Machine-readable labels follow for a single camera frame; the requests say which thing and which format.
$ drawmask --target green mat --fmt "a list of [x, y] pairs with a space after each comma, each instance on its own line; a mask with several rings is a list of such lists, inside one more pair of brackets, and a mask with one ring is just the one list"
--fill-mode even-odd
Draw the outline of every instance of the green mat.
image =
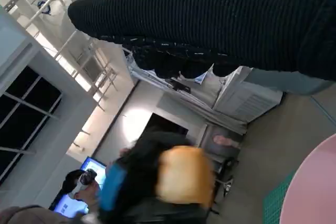
[[295, 172], [287, 176], [281, 184], [264, 198], [264, 224], [279, 224], [282, 203]]

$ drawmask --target blue screen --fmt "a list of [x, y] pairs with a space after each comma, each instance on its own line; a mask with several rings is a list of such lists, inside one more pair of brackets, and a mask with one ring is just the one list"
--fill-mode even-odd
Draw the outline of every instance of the blue screen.
[[[87, 157], [82, 166], [80, 167], [82, 170], [93, 169], [96, 171], [96, 181], [98, 182], [100, 189], [102, 189], [102, 185], [105, 181], [105, 166], [99, 163], [98, 161]], [[76, 215], [77, 212], [88, 213], [88, 206], [82, 202], [74, 199], [70, 199], [68, 195], [64, 195], [61, 200], [58, 202], [57, 206], [54, 209], [55, 212], [59, 212], [60, 214], [72, 218]]]

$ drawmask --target bread roll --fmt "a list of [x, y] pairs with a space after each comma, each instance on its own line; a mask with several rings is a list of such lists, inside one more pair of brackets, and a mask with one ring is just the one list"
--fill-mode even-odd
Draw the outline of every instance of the bread roll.
[[202, 149], [176, 146], [161, 154], [156, 194], [162, 201], [207, 208], [213, 187], [213, 169]]

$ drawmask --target gray floor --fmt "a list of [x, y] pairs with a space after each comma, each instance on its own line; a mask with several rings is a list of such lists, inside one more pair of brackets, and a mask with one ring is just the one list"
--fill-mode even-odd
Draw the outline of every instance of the gray floor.
[[[336, 86], [314, 97], [336, 118]], [[232, 190], [218, 206], [220, 216], [210, 214], [208, 223], [262, 223], [263, 198], [334, 133], [336, 127], [309, 97], [287, 95], [249, 126]]]

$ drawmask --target pink table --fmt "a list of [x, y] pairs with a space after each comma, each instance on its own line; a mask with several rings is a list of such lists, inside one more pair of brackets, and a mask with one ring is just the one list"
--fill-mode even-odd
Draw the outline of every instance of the pink table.
[[280, 224], [336, 223], [336, 134], [303, 161], [283, 203]]

